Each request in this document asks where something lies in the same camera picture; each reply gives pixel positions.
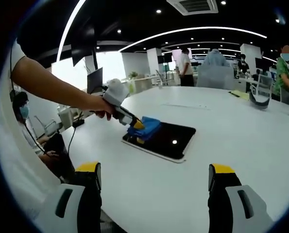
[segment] potted plant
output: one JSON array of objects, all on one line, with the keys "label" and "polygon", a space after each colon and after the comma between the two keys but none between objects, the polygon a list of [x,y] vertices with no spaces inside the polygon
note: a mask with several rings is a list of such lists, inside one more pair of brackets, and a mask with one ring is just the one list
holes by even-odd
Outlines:
[{"label": "potted plant", "polygon": [[138,76],[138,73],[133,71],[129,74],[129,79],[135,79],[137,76]]}]

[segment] blue face mask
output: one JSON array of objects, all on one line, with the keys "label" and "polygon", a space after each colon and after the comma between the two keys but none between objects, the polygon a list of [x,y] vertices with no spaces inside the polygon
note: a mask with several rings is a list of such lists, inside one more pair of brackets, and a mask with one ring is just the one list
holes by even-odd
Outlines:
[{"label": "blue face mask", "polygon": [[289,53],[282,53],[281,57],[287,62],[289,61]]},{"label": "blue face mask", "polygon": [[20,112],[23,119],[27,119],[29,116],[29,106],[25,104],[23,107],[20,107]]}]

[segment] white round table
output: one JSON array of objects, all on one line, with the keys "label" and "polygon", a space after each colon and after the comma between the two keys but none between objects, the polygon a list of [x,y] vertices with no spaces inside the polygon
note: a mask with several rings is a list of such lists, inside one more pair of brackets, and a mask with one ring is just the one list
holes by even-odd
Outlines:
[{"label": "white round table", "polygon": [[[208,232],[208,168],[233,168],[267,204],[273,220],[289,205],[289,106],[270,101],[266,111],[225,90],[153,88],[125,100],[138,117],[197,130],[176,164],[121,142],[127,126],[90,116],[75,133],[75,167],[102,165],[102,209],[128,233]],[[66,145],[73,129],[63,132]]]}]

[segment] black ceiling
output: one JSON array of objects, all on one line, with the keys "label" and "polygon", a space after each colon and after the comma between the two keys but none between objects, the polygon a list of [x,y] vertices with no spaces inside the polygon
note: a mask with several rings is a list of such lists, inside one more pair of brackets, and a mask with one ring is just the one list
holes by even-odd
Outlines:
[{"label": "black ceiling", "polygon": [[[217,0],[219,13],[183,16],[166,0],[86,0],[75,18],[65,45],[85,43],[96,46],[95,41],[138,40],[167,31],[202,26],[240,28],[266,35],[268,38],[230,30],[192,30],[163,35],[124,52],[164,47],[189,42],[250,43],[261,47],[264,56],[276,59],[279,46],[289,44],[289,0],[226,0],[225,6]],[[32,58],[59,47],[61,36],[77,0],[48,0],[22,26],[18,37],[23,51]],[[222,48],[240,50],[240,45],[200,44],[200,48],[223,45]],[[99,51],[121,49],[124,46],[99,45]],[[199,48],[198,44],[189,45]]]}]

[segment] green shirt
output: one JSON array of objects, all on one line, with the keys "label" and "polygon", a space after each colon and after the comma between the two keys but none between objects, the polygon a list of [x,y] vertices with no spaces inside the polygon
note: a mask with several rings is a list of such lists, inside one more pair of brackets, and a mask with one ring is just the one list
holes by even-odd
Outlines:
[{"label": "green shirt", "polygon": [[284,88],[289,91],[289,88],[285,85],[284,81],[281,78],[282,74],[286,74],[289,78],[289,69],[287,67],[287,63],[284,61],[282,57],[279,57],[276,64],[277,68],[277,80],[274,86],[273,93],[277,96],[280,96],[280,88]]}]

